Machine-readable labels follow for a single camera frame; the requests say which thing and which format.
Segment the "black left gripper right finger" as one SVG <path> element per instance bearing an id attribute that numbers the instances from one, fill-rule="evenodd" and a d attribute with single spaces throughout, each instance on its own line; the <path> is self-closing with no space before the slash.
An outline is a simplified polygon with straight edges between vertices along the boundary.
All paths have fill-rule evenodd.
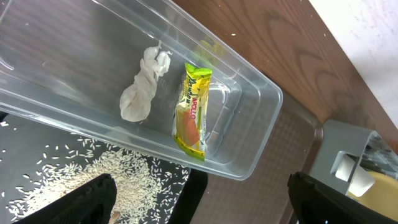
<path id="1" fill-rule="evenodd" d="M 287 186 L 299 223 L 397 224 L 303 172 L 290 175 Z"/>

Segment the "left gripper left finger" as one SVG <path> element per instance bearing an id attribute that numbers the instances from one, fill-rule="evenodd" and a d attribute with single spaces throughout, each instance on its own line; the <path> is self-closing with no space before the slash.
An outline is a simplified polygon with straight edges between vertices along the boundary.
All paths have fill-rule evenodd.
<path id="1" fill-rule="evenodd" d="M 116 196 L 114 179 L 101 174 L 16 224 L 107 224 Z"/>

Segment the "cream paper cup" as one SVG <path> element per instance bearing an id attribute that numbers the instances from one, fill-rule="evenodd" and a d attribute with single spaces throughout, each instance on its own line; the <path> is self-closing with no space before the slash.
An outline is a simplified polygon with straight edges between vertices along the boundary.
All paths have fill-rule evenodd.
<path id="1" fill-rule="evenodd" d="M 349 182 L 348 192 L 356 197 L 362 197 L 376 182 L 368 171 L 361 166 L 357 166 L 349 155 L 344 154 L 338 164 L 335 177 L 345 182 Z"/>

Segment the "yellow plate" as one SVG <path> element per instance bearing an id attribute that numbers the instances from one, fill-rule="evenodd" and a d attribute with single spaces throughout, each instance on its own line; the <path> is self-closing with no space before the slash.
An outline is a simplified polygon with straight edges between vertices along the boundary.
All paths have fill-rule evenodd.
<path id="1" fill-rule="evenodd" d="M 375 179 L 374 185 L 360 197 L 351 192 L 348 192 L 348 196 L 365 207 L 397 221 L 397 180 L 378 172 L 370 171 L 369 174 Z"/>

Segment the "white tissue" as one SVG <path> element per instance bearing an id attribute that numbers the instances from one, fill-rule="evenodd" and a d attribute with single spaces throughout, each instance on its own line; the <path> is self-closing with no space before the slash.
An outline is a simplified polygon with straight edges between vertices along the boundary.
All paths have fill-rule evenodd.
<path id="1" fill-rule="evenodd" d="M 119 101 L 122 119 L 138 122 L 148 117 L 157 82 L 170 67 L 172 52 L 161 51 L 161 44 L 160 40 L 158 46 L 145 49 L 139 73 L 134 76 L 133 84 L 123 91 Z"/>

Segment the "green yellow snack wrapper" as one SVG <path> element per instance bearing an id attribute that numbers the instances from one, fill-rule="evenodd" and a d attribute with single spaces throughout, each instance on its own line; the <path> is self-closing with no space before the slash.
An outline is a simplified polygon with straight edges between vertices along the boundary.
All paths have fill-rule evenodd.
<path id="1" fill-rule="evenodd" d="M 206 145 L 206 113 L 212 70 L 185 64 L 182 82 L 174 113 L 172 136 L 190 157 L 203 161 Z"/>

